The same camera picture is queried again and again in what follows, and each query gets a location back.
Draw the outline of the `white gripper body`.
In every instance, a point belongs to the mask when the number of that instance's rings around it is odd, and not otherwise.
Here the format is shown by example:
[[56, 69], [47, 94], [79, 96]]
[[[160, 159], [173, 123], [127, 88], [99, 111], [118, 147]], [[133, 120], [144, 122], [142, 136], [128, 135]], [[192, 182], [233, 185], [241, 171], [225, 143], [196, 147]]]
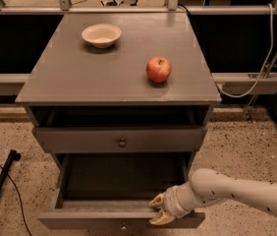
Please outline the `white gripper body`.
[[182, 218], [192, 211], [192, 189], [189, 184], [173, 186], [164, 194], [163, 207], [175, 218]]

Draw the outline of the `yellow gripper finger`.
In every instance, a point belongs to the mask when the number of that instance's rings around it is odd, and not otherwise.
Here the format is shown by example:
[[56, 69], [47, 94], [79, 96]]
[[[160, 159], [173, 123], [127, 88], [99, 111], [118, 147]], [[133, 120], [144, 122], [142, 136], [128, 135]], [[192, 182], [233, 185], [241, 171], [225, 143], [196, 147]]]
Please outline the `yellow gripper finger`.
[[151, 208], [163, 208], [164, 205], [164, 194], [158, 194], [150, 203]]
[[149, 223], [156, 226], [162, 226], [171, 223], [175, 217], [161, 209], [157, 215], [149, 220]]

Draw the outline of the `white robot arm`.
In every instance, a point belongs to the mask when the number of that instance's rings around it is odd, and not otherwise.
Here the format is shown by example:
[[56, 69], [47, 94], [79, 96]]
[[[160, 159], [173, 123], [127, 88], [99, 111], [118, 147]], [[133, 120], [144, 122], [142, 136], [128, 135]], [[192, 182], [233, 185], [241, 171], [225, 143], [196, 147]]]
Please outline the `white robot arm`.
[[199, 168], [189, 175], [186, 183], [168, 188], [149, 203], [150, 207], [159, 209], [149, 222], [165, 225], [195, 208], [213, 206], [223, 200], [234, 200], [277, 217], [277, 183], [235, 179]]

